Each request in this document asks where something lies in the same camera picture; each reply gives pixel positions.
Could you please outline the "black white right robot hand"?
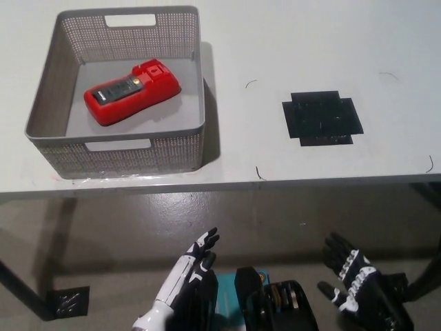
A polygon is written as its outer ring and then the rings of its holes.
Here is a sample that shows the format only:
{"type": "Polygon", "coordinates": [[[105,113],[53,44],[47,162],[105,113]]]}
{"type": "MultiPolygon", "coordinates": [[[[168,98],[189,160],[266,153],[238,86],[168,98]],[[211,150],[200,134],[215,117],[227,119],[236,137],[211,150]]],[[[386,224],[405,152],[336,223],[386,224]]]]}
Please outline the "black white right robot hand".
{"type": "Polygon", "coordinates": [[[325,239],[324,264],[344,290],[320,281],[318,289],[341,315],[363,330],[413,330],[414,323],[390,278],[339,234],[325,239]]]}

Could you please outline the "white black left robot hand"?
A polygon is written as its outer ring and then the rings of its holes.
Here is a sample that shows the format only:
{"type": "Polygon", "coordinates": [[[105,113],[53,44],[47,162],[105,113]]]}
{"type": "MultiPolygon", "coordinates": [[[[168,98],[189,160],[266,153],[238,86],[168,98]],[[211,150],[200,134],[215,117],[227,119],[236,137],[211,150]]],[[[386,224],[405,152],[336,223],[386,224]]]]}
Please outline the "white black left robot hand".
{"type": "Polygon", "coordinates": [[[155,301],[176,309],[178,302],[200,284],[211,270],[216,254],[211,251],[220,239],[217,228],[202,234],[174,264],[161,286],[155,301]]]}

